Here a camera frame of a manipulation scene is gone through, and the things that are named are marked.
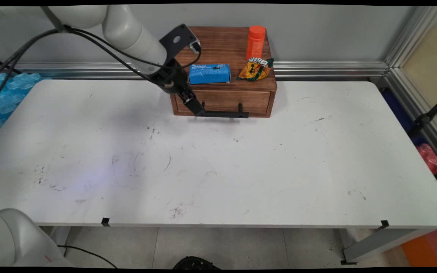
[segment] blue box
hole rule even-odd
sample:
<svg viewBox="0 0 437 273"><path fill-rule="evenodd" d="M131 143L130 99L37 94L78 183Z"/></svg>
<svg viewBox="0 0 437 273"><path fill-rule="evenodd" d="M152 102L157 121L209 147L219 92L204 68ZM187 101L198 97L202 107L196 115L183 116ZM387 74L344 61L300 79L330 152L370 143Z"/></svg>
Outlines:
<svg viewBox="0 0 437 273"><path fill-rule="evenodd" d="M192 64L189 74L190 84L230 83L228 64Z"/></svg>

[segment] orange bottle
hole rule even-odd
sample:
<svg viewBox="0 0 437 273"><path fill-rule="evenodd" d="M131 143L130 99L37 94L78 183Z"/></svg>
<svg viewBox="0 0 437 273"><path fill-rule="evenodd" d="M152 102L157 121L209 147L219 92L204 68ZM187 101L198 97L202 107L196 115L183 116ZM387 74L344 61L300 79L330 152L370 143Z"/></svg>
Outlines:
<svg viewBox="0 0 437 273"><path fill-rule="evenodd" d="M262 26L251 26L249 28L246 59L251 57L262 58L262 47L264 46L264 38L266 29Z"/></svg>

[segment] blue water bottle pack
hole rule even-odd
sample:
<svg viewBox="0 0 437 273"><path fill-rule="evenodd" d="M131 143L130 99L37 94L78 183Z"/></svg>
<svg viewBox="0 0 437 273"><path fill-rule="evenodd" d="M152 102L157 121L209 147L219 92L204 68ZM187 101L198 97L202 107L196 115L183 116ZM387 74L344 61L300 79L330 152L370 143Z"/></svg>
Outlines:
<svg viewBox="0 0 437 273"><path fill-rule="evenodd" d="M0 73L0 86L6 73ZM10 78L0 92L0 128L36 83L43 80L38 73L21 73Z"/></svg>

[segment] gray wall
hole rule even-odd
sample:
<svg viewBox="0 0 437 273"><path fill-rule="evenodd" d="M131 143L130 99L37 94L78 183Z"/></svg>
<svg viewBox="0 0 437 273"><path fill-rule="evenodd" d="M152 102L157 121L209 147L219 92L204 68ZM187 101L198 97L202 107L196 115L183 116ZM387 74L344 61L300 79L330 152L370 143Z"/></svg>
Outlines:
<svg viewBox="0 0 437 273"><path fill-rule="evenodd" d="M380 61L409 19L413 6L156 4L131 5L161 38L175 26L262 25L277 61ZM0 20L0 60L53 28L43 19ZM100 27L89 30L102 36ZM21 62L114 62L78 36L57 34L33 45Z"/></svg>

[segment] red bag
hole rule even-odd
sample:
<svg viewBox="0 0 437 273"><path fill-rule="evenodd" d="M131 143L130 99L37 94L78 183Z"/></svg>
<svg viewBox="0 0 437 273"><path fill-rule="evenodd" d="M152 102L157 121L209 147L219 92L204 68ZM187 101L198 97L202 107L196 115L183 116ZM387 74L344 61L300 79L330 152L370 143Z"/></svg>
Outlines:
<svg viewBox="0 0 437 273"><path fill-rule="evenodd" d="M418 149L419 154L426 162L426 165L428 165L432 174L437 174L437 156L430 145L423 143L420 146L417 146L416 149Z"/></svg>

